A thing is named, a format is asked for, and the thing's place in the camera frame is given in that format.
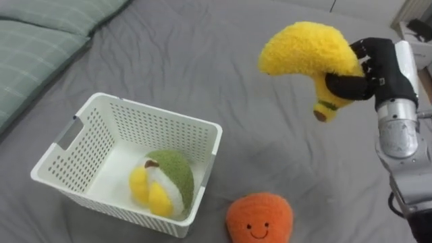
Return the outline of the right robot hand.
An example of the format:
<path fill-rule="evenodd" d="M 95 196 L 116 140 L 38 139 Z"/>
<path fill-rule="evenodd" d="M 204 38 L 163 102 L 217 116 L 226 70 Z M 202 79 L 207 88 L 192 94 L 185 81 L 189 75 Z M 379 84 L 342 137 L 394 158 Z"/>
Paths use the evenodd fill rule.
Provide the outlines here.
<path fill-rule="evenodd" d="M 331 94 L 349 101 L 375 97 L 375 108 L 392 99 L 407 99 L 418 107 L 419 99 L 399 67 L 396 45 L 392 40 L 362 38 L 350 44 L 350 48 L 358 59 L 368 57 L 361 64 L 363 75 L 327 73 L 325 85 Z"/>

